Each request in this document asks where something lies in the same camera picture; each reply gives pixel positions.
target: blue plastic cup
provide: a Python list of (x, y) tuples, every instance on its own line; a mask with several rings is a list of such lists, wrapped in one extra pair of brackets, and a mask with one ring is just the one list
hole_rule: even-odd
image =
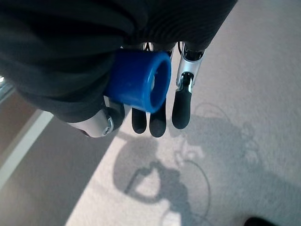
[(165, 52), (120, 50), (104, 92), (112, 100), (154, 113), (162, 106), (171, 78)]

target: silver metal bracket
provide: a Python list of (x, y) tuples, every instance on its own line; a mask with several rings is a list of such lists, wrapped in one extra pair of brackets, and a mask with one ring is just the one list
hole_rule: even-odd
[(100, 110), (93, 117), (75, 123), (68, 123), (72, 127), (82, 130), (89, 137), (104, 137), (114, 129), (113, 120), (105, 109)]
[[(178, 86), (178, 88), (177, 88), (177, 90), (176, 90), (177, 92), (178, 92), (178, 91), (181, 91), (181, 90), (183, 89), (184, 76), (185, 76), (185, 74), (183, 73), (183, 74), (181, 75), (181, 77), (180, 77), (179, 86)], [(192, 93), (192, 81), (193, 81), (193, 79), (190, 78), (190, 82), (189, 82), (189, 85), (188, 85), (188, 91), (189, 91), (190, 93)]]
[(185, 44), (183, 45), (183, 48), (182, 48), (182, 54), (181, 54), (181, 60), (180, 60), (179, 68), (178, 68), (176, 85), (177, 85), (177, 87), (180, 88), (181, 83), (183, 82), (182, 75), (184, 73), (191, 73), (191, 74), (193, 74), (193, 78), (192, 78), (192, 81), (190, 83), (189, 90), (192, 91), (192, 88), (193, 88), (193, 86), (196, 82), (196, 79), (197, 79), (197, 76), (198, 76), (198, 71), (199, 71), (201, 63), (203, 61), (205, 53), (202, 55), (202, 57), (199, 60), (190, 61), (190, 60), (185, 58), (184, 51), (183, 51), (184, 48), (185, 48)]

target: black cloth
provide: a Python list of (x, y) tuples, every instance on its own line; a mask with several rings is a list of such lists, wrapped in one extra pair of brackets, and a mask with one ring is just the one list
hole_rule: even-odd
[(102, 107), (122, 45), (190, 41), (206, 49), (236, 0), (1, 0), (0, 74), (66, 122)]

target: black rubber fingertip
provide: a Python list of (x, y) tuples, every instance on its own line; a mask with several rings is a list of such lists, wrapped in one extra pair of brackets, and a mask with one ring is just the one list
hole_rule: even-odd
[(274, 224), (261, 218), (250, 218), (245, 222), (244, 225), (245, 226), (275, 226)]
[(166, 130), (166, 100), (160, 109), (150, 115), (150, 133), (153, 137), (161, 137)]
[(145, 112), (132, 108), (132, 127), (138, 134), (142, 134), (146, 130)]
[(191, 93), (188, 87), (175, 93), (172, 122), (177, 129), (185, 128), (190, 121)]

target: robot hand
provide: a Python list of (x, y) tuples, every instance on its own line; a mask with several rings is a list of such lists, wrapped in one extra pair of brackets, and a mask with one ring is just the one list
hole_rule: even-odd
[[(156, 44), (153, 43), (152, 50), (165, 51), (172, 58), (175, 43)], [(143, 49), (143, 44), (136, 46), (126, 46), (127, 49)], [(190, 121), (190, 101), (192, 87), (195, 84), (200, 64), (203, 60), (204, 51), (197, 45), (184, 43), (181, 51), (181, 61), (179, 64), (176, 85), (178, 89), (175, 93), (174, 107), (172, 114), (173, 125), (177, 129), (185, 128)], [(123, 104), (113, 102), (109, 99), (107, 105), (104, 100), (102, 109), (88, 120), (69, 123), (71, 126), (80, 129), (90, 137), (103, 137), (119, 128), (125, 117)], [(147, 127), (146, 113), (144, 111), (132, 109), (132, 127), (138, 134), (143, 133)], [(150, 133), (154, 137), (161, 137), (166, 130), (166, 100), (159, 110), (150, 114)]]

